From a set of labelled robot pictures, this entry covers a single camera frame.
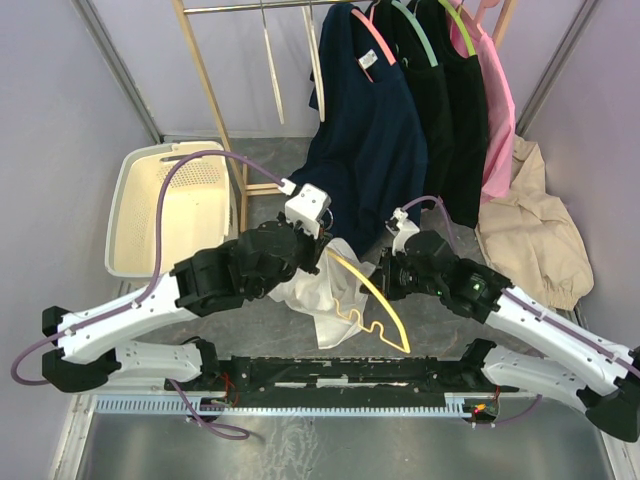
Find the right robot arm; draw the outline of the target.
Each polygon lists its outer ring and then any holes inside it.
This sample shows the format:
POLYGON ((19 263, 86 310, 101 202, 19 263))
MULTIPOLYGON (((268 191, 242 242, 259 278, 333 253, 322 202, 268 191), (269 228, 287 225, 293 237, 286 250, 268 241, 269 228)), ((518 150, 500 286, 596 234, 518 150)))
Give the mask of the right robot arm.
POLYGON ((639 439, 639 351, 598 336, 533 300, 507 277, 456 255, 435 231, 386 248, 371 281, 389 300, 435 296, 448 310, 530 345, 537 356, 495 345, 458 368, 467 389, 514 387, 557 400, 601 431, 639 439))

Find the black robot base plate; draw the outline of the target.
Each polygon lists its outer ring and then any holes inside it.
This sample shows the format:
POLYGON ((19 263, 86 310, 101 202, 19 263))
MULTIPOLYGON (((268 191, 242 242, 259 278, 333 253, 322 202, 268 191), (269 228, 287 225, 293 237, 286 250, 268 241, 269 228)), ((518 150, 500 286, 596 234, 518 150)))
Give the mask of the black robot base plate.
POLYGON ((449 393, 493 394, 477 360, 232 357, 180 385, 234 406, 442 406, 449 393))

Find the white t shirt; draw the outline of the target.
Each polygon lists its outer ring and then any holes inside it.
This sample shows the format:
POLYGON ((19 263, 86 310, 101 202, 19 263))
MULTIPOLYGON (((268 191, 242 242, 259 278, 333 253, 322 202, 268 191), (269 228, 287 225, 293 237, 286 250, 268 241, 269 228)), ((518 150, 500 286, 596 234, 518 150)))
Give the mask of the white t shirt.
POLYGON ((373 264, 359 261, 346 241, 335 238, 323 250, 317 274, 297 270, 290 281, 279 284, 269 293, 272 300, 313 318, 320 349, 335 348, 361 331, 356 325, 356 315, 364 312, 368 299, 360 292, 360 279, 333 259, 329 255, 331 251, 365 276, 374 272, 373 264))

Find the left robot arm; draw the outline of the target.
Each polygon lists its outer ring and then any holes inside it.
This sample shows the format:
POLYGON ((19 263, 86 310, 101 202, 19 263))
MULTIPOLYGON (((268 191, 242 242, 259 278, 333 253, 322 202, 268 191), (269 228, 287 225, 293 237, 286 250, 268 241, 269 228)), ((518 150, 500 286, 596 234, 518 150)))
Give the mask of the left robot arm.
POLYGON ((50 307, 42 315, 43 332, 59 337, 42 356, 42 375, 65 393, 164 387, 171 380, 212 389, 221 378, 213 344, 149 344, 140 336, 240 308, 299 270, 318 273, 330 240, 325 230, 309 234, 279 216, 178 262, 150 292, 139 289, 83 312, 50 307))

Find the yellow hanger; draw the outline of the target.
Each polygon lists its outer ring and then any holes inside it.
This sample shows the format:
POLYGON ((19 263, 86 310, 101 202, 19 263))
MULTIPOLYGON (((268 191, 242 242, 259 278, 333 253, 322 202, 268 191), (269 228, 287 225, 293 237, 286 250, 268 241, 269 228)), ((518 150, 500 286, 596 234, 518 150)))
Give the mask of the yellow hanger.
POLYGON ((353 264, 351 264, 346 258, 339 255, 334 250, 327 251, 328 256, 341 265, 347 272, 353 275, 356 279, 360 280, 365 289, 373 295, 378 303, 383 307, 388 317, 392 320, 399 335, 400 343, 391 341, 385 336, 385 325, 378 320, 372 321, 369 325, 364 323, 363 313, 358 309, 350 309, 348 315, 346 315, 342 309, 341 304, 337 299, 334 299, 336 307, 336 313, 343 320, 355 320, 357 327, 367 334, 377 334, 378 338, 384 344, 392 347, 393 349, 400 351, 404 354, 411 353, 411 346, 406 327, 401 320, 398 313, 395 311, 391 303, 384 297, 382 292, 353 264))

